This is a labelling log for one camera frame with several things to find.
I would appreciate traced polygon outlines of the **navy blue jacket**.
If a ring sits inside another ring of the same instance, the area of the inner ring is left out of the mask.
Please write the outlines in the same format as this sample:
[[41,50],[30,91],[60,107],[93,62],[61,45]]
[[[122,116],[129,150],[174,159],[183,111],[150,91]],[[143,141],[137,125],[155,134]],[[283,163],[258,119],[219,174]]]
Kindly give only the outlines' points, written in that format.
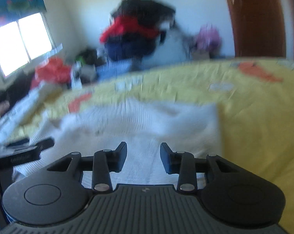
[[151,55],[156,49],[156,41],[157,37],[148,39],[139,34],[125,34],[110,37],[104,46],[109,59],[120,61]]

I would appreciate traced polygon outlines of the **white crumpled plastic bag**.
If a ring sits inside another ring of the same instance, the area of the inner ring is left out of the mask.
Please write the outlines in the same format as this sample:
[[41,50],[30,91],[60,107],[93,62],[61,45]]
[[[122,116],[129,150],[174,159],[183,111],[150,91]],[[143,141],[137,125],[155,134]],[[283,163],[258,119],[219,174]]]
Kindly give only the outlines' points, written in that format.
[[84,65],[77,61],[71,67],[71,89],[81,89],[83,85],[93,83],[97,79],[96,67]]

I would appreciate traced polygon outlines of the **pink plastic bag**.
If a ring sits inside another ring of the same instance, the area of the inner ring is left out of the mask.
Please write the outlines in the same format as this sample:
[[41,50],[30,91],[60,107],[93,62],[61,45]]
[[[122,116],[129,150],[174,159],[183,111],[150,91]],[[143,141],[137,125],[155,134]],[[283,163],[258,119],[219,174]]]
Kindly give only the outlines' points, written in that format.
[[196,49],[200,52],[215,53],[222,44],[219,30],[212,24],[203,25],[199,33],[194,37]]

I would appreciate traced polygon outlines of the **window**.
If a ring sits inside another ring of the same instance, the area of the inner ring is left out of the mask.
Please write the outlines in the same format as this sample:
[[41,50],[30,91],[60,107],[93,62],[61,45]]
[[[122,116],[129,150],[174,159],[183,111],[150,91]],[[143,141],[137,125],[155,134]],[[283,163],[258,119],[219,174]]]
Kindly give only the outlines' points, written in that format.
[[0,73],[8,78],[35,59],[52,51],[54,43],[43,13],[0,27]]

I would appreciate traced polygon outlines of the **black clothes on pile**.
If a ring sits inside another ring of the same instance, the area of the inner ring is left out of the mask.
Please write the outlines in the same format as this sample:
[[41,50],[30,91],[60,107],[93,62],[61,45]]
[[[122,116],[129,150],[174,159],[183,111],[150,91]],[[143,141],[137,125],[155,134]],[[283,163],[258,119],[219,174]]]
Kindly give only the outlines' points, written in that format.
[[174,19],[175,9],[155,0],[122,0],[111,16],[114,19],[119,16],[133,17],[140,25],[152,28]]

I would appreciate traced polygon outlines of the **light blue knit blanket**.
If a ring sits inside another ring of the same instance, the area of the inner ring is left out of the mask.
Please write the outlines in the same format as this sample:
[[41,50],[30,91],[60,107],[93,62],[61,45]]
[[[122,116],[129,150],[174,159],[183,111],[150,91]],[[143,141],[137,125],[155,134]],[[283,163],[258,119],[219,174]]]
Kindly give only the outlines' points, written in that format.
[[140,60],[127,59],[120,61],[110,61],[96,68],[97,81],[116,78],[120,75],[137,71],[140,66]]

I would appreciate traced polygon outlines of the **blue floral window blind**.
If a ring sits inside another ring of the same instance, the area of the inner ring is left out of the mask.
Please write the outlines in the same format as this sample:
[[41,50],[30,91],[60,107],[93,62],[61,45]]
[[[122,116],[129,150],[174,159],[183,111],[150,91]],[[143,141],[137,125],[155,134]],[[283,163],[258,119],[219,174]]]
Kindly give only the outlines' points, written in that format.
[[8,22],[46,10],[44,0],[0,0],[0,19]]

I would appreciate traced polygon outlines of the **white printed quilt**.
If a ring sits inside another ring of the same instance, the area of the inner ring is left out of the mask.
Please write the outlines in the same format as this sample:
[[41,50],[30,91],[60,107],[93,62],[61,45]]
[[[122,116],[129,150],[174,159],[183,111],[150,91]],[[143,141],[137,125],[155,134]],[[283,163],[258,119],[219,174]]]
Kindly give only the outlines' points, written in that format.
[[0,118],[0,146],[8,142],[15,128],[23,124],[50,95],[59,93],[57,84],[42,82]]

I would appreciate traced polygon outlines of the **red jacket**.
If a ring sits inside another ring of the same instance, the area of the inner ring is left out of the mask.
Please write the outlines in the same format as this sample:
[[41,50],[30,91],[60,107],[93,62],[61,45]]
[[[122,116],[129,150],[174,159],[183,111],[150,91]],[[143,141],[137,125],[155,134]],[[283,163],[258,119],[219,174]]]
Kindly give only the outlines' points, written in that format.
[[118,16],[114,22],[102,32],[99,41],[106,43],[110,37],[123,36],[125,34],[139,34],[147,39],[156,38],[160,32],[157,28],[147,28],[139,24],[137,18],[130,16]]

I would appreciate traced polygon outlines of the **grey plastic wrapped bundle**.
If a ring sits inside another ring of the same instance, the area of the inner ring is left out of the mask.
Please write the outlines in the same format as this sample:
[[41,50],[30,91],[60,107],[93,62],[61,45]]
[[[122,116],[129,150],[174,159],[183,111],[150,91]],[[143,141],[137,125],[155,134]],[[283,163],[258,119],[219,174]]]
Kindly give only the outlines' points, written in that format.
[[190,61],[189,38],[178,28],[166,31],[163,43],[157,43],[155,51],[141,61],[142,69],[170,66]]

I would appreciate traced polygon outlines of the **red plastic bag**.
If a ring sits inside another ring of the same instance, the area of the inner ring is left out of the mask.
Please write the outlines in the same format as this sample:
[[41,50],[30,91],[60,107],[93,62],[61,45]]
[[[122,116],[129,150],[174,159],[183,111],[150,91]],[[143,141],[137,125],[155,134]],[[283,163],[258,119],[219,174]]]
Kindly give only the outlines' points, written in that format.
[[71,82],[71,67],[64,64],[60,57],[50,57],[34,70],[30,89],[44,81],[48,83],[67,84]]

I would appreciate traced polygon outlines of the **black clothes by window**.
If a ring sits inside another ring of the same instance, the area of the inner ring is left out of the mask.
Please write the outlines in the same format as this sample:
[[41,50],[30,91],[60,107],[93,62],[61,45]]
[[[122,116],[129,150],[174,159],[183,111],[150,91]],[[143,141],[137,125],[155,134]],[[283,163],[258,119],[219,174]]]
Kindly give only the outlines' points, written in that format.
[[0,89],[0,103],[8,101],[10,109],[13,108],[18,101],[29,93],[34,75],[34,71],[28,74],[21,71],[6,89]]

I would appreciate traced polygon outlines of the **white knit sweater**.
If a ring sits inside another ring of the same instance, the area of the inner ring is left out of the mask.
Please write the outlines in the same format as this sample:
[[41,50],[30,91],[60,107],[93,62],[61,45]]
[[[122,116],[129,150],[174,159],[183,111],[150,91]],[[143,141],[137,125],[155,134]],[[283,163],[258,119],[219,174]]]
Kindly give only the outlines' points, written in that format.
[[121,142],[127,144],[127,157],[122,171],[111,174],[113,185],[176,184],[177,176],[167,174],[162,165],[162,143],[167,143],[173,151],[189,152],[197,158],[222,154],[216,104],[144,103],[128,99],[118,104],[93,106],[62,118],[45,119],[31,142],[47,137],[54,139],[54,146],[43,151],[38,161],[15,167],[15,181],[71,152],[92,156],[96,151],[113,150]]

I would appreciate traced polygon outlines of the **brown wooden door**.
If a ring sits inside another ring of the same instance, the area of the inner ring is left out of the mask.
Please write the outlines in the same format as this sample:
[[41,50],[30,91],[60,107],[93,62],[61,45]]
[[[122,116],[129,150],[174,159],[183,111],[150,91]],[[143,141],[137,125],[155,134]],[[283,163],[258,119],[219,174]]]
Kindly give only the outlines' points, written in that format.
[[227,0],[236,57],[294,60],[294,0]]

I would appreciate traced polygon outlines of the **yellow carrot print bedspread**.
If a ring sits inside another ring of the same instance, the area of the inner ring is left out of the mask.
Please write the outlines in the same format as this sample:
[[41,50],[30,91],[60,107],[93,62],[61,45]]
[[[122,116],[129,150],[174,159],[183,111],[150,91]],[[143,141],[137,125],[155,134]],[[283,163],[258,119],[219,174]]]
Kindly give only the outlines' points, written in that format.
[[31,137],[45,119],[93,106],[167,101],[218,109],[221,156],[276,184],[285,194],[281,226],[294,233],[294,62],[247,60],[269,76],[240,70],[241,60],[191,62],[132,72],[80,90],[50,95],[8,139]]

